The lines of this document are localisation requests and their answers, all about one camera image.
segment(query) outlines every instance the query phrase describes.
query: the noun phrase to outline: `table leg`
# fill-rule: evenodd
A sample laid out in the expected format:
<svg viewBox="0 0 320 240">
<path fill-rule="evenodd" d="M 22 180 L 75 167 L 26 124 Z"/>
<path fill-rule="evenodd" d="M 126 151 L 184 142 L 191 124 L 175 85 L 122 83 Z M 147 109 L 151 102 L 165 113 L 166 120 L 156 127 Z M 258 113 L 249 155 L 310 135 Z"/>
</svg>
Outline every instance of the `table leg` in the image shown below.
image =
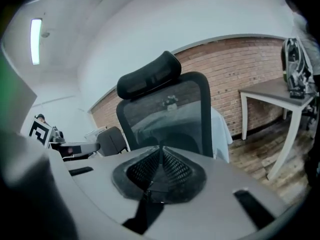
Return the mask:
<svg viewBox="0 0 320 240">
<path fill-rule="evenodd" d="M 283 120 L 287 119 L 287 112 L 288 112 L 288 110 L 284 108 L 283 109 L 283 115 L 282 115 Z"/>
<path fill-rule="evenodd" d="M 247 129 L 248 129 L 248 105 L 247 105 L 247 96 L 244 93 L 241 93 L 241 104 L 242 104 L 242 139 L 247 138 Z"/>
<path fill-rule="evenodd" d="M 290 123 L 290 128 L 288 135 L 286 136 L 283 148 L 281 150 L 281 153 L 276 160 L 274 166 L 272 167 L 271 171 L 269 174 L 266 176 L 269 180 L 271 180 L 279 171 L 281 166 L 284 164 L 286 161 L 286 158 L 292 148 L 292 145 L 294 144 L 294 141 L 296 139 L 296 135 L 299 129 L 300 125 L 300 119 L 301 119 L 301 110 L 295 110 L 292 112 L 292 118 L 291 118 L 291 123 Z"/>
</svg>

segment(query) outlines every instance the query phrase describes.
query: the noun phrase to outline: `desk surface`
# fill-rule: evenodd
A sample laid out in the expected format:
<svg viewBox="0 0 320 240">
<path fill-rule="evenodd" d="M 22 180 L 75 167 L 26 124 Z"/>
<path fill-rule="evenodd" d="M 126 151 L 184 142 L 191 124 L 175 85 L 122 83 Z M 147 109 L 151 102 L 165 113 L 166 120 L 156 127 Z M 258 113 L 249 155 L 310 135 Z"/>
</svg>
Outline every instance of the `desk surface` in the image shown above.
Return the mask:
<svg viewBox="0 0 320 240">
<path fill-rule="evenodd" d="M 140 155 L 148 147 L 129 153 L 65 162 L 68 170 L 90 166 L 93 171 L 72 177 L 82 191 L 108 217 L 119 224 L 134 217 L 138 202 L 124 198 L 112 183 L 119 164 Z M 165 205 L 158 219 L 144 234 L 152 239 L 238 239 L 256 228 L 233 196 L 233 191 L 248 188 L 275 217 L 287 208 L 275 193 L 244 172 L 221 160 L 183 151 L 201 165 L 207 182 L 190 202 Z"/>
<path fill-rule="evenodd" d="M 261 95 L 297 106 L 303 106 L 306 102 L 309 101 L 311 97 L 315 96 L 315 94 L 307 94 L 305 95 L 304 99 L 290 98 L 287 83 L 282 77 L 266 82 L 257 83 L 247 88 L 240 89 L 239 92 Z"/>
</svg>

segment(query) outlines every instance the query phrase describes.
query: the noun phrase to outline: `ceiling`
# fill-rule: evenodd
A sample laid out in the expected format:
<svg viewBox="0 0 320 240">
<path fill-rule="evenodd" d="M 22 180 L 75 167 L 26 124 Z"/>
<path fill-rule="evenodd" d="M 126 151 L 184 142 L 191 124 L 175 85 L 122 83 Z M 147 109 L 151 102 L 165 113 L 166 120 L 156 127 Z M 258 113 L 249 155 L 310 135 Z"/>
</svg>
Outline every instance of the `ceiling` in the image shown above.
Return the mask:
<svg viewBox="0 0 320 240">
<path fill-rule="evenodd" d="M 12 19 L 2 39 L 3 48 L 22 77 L 46 71 L 76 71 L 101 27 L 131 1 L 33 0 Z M 30 27 L 34 18 L 42 18 L 40 65 L 33 65 L 31 60 Z"/>
</svg>

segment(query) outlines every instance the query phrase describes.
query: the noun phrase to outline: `ceiling light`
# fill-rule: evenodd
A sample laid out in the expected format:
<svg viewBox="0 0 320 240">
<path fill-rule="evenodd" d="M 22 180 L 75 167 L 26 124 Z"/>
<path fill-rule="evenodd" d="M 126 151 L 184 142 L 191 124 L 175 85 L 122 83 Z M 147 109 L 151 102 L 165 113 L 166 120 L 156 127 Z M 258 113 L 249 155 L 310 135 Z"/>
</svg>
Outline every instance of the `ceiling light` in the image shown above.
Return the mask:
<svg viewBox="0 0 320 240">
<path fill-rule="evenodd" d="M 31 21 L 30 31 L 30 48 L 31 48 L 31 59 L 33 65 L 39 65 L 39 41 L 40 41 L 40 29 L 41 29 L 41 18 L 34 18 Z"/>
</svg>

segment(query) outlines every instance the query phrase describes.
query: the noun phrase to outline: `chair backrest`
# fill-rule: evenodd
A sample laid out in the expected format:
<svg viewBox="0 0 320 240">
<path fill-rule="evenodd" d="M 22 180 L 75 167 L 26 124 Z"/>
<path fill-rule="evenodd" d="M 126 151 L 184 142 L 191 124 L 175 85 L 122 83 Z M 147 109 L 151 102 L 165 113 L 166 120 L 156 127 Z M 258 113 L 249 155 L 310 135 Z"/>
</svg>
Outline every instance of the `chair backrest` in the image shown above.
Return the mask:
<svg viewBox="0 0 320 240">
<path fill-rule="evenodd" d="M 131 150 L 160 145 L 213 157 L 209 83 L 201 73 L 180 73 L 166 51 L 119 79 L 124 100 L 116 113 Z"/>
<path fill-rule="evenodd" d="M 119 154 L 122 150 L 127 148 L 125 138 L 119 128 L 115 126 L 100 132 L 96 140 L 101 145 L 98 152 L 104 157 Z"/>
</svg>

